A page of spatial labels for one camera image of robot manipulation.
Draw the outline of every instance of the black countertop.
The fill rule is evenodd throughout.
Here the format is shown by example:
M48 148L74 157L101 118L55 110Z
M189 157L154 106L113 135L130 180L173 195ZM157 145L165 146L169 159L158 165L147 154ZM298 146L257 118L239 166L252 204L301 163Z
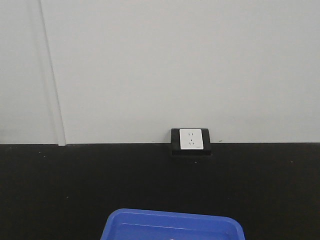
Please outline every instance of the black countertop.
M0 239L99 240L120 208L227 216L247 240L320 239L320 144L212 144L191 163L169 149L0 145Z

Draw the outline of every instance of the electrical outlet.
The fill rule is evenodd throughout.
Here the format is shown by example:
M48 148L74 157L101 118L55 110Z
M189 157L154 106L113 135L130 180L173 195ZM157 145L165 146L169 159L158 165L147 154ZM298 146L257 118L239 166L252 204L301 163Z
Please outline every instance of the electrical outlet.
M211 156L209 130L207 128L172 128L172 157L184 159Z
M182 150L203 150L204 141L201 129L180 129L180 148Z

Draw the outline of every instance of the black outlet box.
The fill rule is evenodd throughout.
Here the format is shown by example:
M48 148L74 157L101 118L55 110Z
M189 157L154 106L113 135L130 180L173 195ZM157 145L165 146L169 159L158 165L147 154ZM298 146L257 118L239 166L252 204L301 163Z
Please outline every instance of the black outlet box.
M212 154L209 130L207 128L188 128L188 129L201 129L203 149L181 149L180 129L183 129L183 128L171 129L172 156L210 156Z

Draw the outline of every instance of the white wall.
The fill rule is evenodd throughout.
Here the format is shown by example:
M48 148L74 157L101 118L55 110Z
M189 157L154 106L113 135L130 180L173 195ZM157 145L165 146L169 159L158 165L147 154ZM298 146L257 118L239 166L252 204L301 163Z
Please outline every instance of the white wall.
M37 0L0 1L0 144L58 143L35 7Z
M1 2L1 141L52 143L23 2ZM41 3L67 143L320 142L317 0Z

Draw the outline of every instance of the blue bin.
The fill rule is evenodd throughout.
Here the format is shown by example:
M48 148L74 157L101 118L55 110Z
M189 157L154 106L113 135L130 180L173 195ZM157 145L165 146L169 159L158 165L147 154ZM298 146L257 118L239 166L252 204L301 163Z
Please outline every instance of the blue bin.
M119 209L101 240L245 240L240 224L224 216Z

